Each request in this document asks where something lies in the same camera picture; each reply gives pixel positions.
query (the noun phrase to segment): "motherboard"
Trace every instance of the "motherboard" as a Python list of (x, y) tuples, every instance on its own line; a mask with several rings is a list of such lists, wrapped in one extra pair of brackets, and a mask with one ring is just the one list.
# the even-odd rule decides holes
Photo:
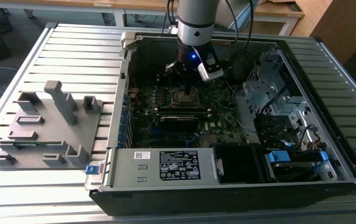
[(233, 91), (226, 81), (189, 88), (158, 72), (130, 77), (133, 148), (209, 147), (242, 142)]

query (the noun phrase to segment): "gray 3d printed holder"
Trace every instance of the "gray 3d printed holder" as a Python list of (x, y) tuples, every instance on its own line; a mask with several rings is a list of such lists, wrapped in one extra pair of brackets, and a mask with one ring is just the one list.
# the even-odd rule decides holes
[(103, 102), (94, 96), (74, 100), (62, 86), (47, 82), (52, 100), (35, 92), (20, 94), (22, 110), (0, 140), (0, 168), (70, 169), (90, 163)]

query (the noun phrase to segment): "white sticker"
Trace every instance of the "white sticker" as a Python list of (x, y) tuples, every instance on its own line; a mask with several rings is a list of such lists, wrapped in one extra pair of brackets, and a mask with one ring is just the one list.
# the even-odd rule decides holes
[(135, 160), (149, 160), (150, 159), (150, 152), (135, 152)]
[(301, 17), (301, 15), (288, 14), (288, 17)]
[(111, 4), (94, 4), (95, 6), (111, 7)]

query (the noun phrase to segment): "slotted metal platform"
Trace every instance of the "slotted metal platform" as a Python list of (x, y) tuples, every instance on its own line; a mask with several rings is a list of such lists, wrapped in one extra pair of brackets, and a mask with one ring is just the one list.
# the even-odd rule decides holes
[[(12, 102), (19, 92), (42, 91), (38, 93), (39, 97), (50, 98), (43, 92), (46, 81), (60, 80), (63, 91), (71, 92), (75, 99), (83, 99), (90, 93), (105, 102), (91, 155), (93, 160), (105, 159), (113, 102), (123, 60), (119, 55), (119, 40), (121, 34), (127, 30), (161, 32), (149, 28), (67, 24), (46, 28), (0, 99), (0, 138), (8, 133), (8, 125), (19, 110), (19, 105)], [(356, 150), (356, 83), (324, 43), (312, 38), (275, 35), (253, 37), (283, 39), (288, 42), (350, 144)], [(89, 197), (83, 187), (85, 179), (83, 170), (0, 171), (0, 222), (158, 221), (164, 223), (273, 217), (275, 221), (313, 223), (316, 218), (332, 218), (335, 222), (356, 218), (356, 214), (354, 215), (356, 195), (331, 198), (308, 208), (295, 210), (115, 218), (105, 214)]]

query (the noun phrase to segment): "power supply label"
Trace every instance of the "power supply label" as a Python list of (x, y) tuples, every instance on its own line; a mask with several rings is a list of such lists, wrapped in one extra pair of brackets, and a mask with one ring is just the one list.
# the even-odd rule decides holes
[(161, 151), (159, 177), (164, 181), (200, 180), (197, 151)]

